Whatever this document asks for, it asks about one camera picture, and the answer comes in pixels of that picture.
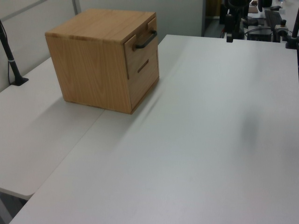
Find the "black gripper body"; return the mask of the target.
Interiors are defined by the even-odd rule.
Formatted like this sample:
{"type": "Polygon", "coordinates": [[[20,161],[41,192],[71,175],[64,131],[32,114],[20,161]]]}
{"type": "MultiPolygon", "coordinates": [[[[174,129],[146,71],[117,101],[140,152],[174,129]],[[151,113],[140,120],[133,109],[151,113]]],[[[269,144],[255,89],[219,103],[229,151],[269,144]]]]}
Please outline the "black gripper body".
{"type": "Polygon", "coordinates": [[[224,0],[224,6],[228,9],[229,15],[240,15],[241,17],[246,17],[248,15],[248,0],[224,0]]]}

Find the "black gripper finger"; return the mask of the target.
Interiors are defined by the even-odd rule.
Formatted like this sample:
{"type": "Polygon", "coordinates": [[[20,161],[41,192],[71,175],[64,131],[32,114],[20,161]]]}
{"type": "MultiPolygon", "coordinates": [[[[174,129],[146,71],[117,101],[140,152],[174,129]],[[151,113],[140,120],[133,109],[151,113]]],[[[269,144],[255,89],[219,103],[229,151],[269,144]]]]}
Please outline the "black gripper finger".
{"type": "Polygon", "coordinates": [[[234,18],[232,15],[226,15],[226,34],[227,42],[233,42],[234,18]]]}
{"type": "Polygon", "coordinates": [[[235,17],[234,39],[243,39],[243,23],[239,15],[235,17]]]}

